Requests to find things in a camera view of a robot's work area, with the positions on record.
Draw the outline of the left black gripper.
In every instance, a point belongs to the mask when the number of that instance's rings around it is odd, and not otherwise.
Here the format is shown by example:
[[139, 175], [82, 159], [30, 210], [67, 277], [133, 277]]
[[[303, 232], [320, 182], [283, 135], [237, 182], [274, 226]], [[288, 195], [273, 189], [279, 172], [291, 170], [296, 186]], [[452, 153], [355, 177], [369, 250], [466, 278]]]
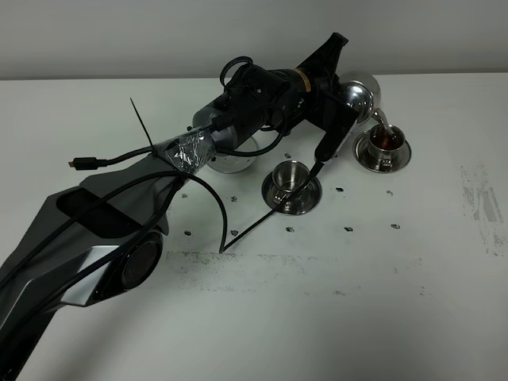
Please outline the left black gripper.
[[349, 106], [338, 98], [337, 65], [348, 39], [339, 33], [296, 68], [266, 70], [239, 67], [220, 96], [220, 110], [243, 110], [261, 103], [277, 105], [287, 116], [287, 128], [307, 120], [327, 131], [349, 126]]

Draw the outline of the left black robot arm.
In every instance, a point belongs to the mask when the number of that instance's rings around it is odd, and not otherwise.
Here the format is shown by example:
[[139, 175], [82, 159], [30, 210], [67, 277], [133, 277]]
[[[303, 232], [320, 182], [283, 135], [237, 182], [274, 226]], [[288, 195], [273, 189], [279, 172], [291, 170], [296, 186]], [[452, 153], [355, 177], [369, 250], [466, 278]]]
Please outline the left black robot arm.
[[89, 306], [142, 284], [157, 265], [168, 233], [166, 213], [187, 182], [217, 156], [245, 157], [241, 145], [260, 130], [285, 137], [301, 121], [324, 131], [311, 174], [336, 154], [356, 120], [338, 97], [336, 73], [347, 39], [331, 37], [297, 67], [267, 70], [251, 58], [229, 62], [222, 94], [182, 135], [124, 154], [133, 164], [76, 158], [88, 176], [46, 198], [1, 267], [1, 377], [14, 380], [56, 311]]

